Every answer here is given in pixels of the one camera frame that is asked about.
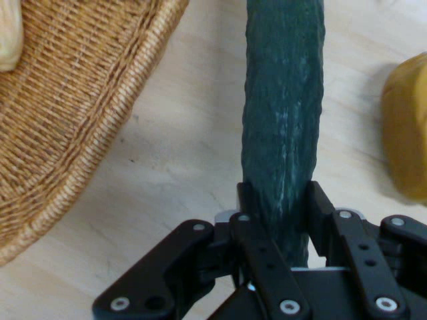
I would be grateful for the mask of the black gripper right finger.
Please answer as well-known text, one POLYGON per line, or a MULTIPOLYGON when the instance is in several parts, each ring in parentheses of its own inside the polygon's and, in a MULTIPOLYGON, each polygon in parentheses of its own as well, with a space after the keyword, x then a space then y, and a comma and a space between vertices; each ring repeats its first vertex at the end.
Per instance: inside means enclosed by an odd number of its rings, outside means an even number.
POLYGON ((329 267, 345 267, 364 319, 426 318, 426 225, 405 215, 373 225, 335 208, 320 184, 306 191, 308 233, 329 267))

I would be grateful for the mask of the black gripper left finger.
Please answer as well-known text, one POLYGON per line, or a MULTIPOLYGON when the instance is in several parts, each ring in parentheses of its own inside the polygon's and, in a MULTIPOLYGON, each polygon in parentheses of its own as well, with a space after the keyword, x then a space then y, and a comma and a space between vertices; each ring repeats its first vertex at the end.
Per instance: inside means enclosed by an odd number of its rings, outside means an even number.
POLYGON ((234 292, 213 319, 311 319, 312 309, 259 219, 254 190, 237 186, 240 208, 215 223, 176 227, 100 294, 96 319, 182 319, 220 277, 234 292))

